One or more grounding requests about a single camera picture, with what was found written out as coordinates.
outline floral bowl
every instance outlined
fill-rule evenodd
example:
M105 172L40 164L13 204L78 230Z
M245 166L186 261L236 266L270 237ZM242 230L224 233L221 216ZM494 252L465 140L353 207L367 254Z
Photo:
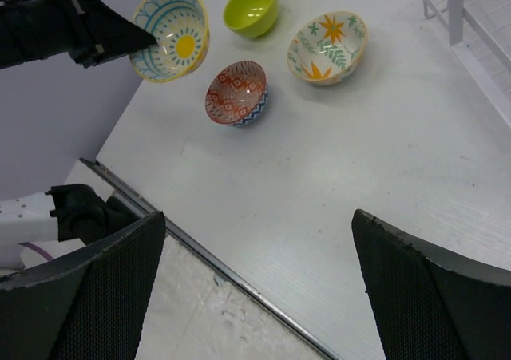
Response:
M299 79L333 85L355 71L366 44L367 26L357 14L323 14L295 35L287 51L287 66Z
M144 0L133 22L152 34L158 45L129 55L147 81L172 81L196 70L209 47L208 13L201 0Z
M266 107L268 85L263 68L240 61L223 69L206 94L206 113L221 125L244 126Z

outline white table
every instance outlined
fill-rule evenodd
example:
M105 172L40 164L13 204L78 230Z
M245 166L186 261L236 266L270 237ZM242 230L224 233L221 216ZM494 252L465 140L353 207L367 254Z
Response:
M409 233L511 268L511 135L421 0L280 0L257 41L204 0L211 47L191 76L143 82L98 160L346 360L383 352L351 217L364 208ZM314 87L287 71L295 31L330 10L369 26L349 81ZM204 95L226 65L267 72L267 113L211 122Z

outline blue zigzag pattern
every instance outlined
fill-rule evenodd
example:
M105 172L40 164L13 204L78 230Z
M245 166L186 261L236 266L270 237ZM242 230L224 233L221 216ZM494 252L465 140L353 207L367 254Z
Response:
M268 85L266 85L266 87L264 88L263 97L261 98L259 103L254 107L254 109L252 109L252 111L241 121L237 121L232 125L236 127L245 126L246 124L255 120L263 112L264 108L266 107L267 101L268 101Z

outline blue and yellow patterned bowl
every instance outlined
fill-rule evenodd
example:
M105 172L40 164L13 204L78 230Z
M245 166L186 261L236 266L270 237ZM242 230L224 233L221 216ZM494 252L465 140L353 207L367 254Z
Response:
M183 77L206 58L208 13L201 0L144 0L133 22L158 42L129 55L137 74L147 81L163 83Z
M367 44L367 26L355 13L334 11L309 21L287 51L287 66L299 79L333 85L357 68Z

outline wire rack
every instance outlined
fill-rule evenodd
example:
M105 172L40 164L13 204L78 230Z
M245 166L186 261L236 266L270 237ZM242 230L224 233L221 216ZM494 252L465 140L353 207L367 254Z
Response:
M511 0L423 0L461 63L511 127Z

